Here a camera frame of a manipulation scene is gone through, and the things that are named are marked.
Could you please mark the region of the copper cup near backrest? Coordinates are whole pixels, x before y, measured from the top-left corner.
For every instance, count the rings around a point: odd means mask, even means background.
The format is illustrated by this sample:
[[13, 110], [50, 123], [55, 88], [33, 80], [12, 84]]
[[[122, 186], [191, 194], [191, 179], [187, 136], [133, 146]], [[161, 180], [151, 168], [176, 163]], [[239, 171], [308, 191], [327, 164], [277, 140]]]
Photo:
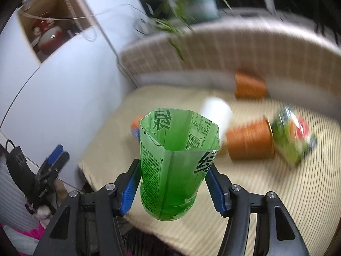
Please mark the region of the copper cup near backrest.
[[235, 73], [235, 97], [240, 99], [263, 99], [268, 93], [266, 82], [243, 72]]

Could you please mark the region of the wooden wall shelf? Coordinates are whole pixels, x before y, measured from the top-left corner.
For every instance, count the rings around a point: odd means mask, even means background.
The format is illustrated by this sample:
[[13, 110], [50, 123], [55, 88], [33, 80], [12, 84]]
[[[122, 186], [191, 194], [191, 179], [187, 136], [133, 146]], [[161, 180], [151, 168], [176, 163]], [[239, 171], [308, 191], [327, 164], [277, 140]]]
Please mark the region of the wooden wall shelf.
[[87, 13], [82, 0], [23, 0], [17, 10], [21, 26], [39, 63], [43, 63], [51, 55], [44, 55], [38, 48], [39, 38], [33, 34], [32, 29], [35, 20], [54, 20], [55, 25], [64, 31], [64, 45], [80, 34], [87, 40], [90, 39], [83, 32], [93, 26], [93, 22], [86, 16]]

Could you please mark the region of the plaid sofa backrest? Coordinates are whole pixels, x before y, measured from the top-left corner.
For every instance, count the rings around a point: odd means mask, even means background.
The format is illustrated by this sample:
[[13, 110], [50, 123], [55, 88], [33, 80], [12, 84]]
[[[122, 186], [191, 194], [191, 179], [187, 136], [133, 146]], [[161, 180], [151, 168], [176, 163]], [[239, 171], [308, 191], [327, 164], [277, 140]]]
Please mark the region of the plaid sofa backrest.
[[271, 98], [340, 119], [340, 47], [305, 27], [265, 19], [195, 25], [123, 48], [120, 63], [139, 86], [167, 84], [232, 91], [240, 71], [265, 80]]

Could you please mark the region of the grapefruit label bottle cup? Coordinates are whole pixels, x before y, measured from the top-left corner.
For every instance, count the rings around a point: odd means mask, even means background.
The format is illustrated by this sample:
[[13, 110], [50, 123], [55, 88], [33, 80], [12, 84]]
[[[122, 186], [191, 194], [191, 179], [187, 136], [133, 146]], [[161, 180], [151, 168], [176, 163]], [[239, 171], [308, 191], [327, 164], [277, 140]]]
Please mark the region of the grapefruit label bottle cup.
[[275, 149], [290, 168], [298, 166], [317, 145], [317, 138], [306, 120], [292, 108], [281, 108], [270, 126]]

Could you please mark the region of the potted spider plant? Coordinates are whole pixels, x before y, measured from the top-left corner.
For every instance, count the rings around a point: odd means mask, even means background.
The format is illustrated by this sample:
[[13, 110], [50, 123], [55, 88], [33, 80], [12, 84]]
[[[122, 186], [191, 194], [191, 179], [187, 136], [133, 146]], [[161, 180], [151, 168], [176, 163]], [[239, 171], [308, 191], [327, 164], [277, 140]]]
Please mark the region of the potted spider plant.
[[[231, 10], [228, 0], [222, 0]], [[173, 20], [150, 17], [151, 25], [159, 32], [167, 34], [167, 41], [182, 61], [185, 61], [180, 43], [188, 29], [193, 32], [193, 25], [219, 19], [217, 0], [172, 0], [170, 6]]]

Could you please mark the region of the blue orange cut bottle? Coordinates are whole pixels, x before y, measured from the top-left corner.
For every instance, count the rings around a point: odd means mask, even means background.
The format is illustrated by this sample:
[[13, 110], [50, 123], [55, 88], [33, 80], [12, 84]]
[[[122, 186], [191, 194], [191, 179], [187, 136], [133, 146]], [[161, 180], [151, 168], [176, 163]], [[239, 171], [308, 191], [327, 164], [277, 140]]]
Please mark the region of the blue orange cut bottle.
[[143, 116], [137, 116], [132, 122], [131, 122], [131, 133], [132, 135], [140, 140], [140, 121], [143, 118]]

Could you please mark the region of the copper cup in middle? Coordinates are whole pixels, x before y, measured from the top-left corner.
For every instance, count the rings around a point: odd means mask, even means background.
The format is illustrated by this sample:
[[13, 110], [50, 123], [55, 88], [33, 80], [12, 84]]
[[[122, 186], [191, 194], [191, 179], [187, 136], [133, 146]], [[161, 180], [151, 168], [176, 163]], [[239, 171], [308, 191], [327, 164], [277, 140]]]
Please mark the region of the copper cup in middle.
[[273, 158], [275, 147], [270, 123], [266, 117], [229, 129], [227, 152], [234, 161]]

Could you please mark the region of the green tea bottle cup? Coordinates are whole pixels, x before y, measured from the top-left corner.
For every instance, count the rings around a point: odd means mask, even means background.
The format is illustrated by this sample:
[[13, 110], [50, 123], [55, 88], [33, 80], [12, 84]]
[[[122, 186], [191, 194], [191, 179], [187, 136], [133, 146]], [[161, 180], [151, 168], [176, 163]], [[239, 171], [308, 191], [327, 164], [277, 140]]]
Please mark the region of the green tea bottle cup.
[[218, 125], [191, 110], [156, 108], [139, 129], [142, 205], [158, 220], [179, 219], [216, 158]]

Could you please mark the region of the white plastic cup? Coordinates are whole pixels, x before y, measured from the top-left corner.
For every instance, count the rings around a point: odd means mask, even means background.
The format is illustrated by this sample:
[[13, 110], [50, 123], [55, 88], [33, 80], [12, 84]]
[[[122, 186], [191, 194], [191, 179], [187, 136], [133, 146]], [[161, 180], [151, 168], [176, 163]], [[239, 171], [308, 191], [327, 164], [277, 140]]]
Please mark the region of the white plastic cup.
[[229, 104], [221, 98], [211, 96], [205, 99], [199, 114], [218, 126], [219, 141], [222, 146], [232, 119], [232, 110]]

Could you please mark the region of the red white ornament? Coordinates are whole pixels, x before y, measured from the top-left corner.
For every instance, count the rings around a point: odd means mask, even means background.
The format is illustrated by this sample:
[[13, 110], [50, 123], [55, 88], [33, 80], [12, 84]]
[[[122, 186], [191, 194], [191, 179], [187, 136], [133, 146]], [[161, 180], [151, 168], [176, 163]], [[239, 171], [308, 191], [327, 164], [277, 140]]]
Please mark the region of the red white ornament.
[[35, 20], [32, 29], [39, 38], [38, 48], [44, 55], [53, 54], [64, 43], [64, 31], [52, 19]]

